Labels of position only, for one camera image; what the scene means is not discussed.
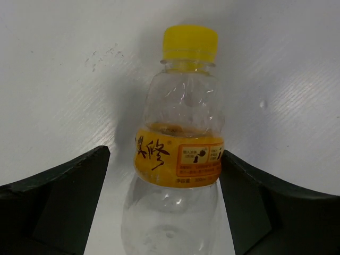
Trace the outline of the yellow cap orange label bottle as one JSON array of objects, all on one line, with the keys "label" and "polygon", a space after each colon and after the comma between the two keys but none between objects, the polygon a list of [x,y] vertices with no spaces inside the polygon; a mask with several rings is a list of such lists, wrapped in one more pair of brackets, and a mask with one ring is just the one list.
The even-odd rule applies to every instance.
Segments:
[{"label": "yellow cap orange label bottle", "polygon": [[164,32],[164,68],[135,135],[121,227],[127,254],[211,254],[224,152],[222,88],[210,74],[217,45],[217,33],[199,25]]}]

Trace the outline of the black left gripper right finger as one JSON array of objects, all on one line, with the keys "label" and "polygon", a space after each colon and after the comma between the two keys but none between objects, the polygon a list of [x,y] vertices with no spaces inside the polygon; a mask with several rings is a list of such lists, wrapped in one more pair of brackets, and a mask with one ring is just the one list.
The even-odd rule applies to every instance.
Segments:
[{"label": "black left gripper right finger", "polygon": [[339,254],[339,196],[222,155],[220,184],[236,254]]}]

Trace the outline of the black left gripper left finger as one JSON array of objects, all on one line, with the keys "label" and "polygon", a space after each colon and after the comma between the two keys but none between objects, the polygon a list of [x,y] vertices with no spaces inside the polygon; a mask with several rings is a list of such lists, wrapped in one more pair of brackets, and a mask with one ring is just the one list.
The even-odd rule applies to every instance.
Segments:
[{"label": "black left gripper left finger", "polygon": [[84,254],[110,151],[1,186],[1,254]]}]

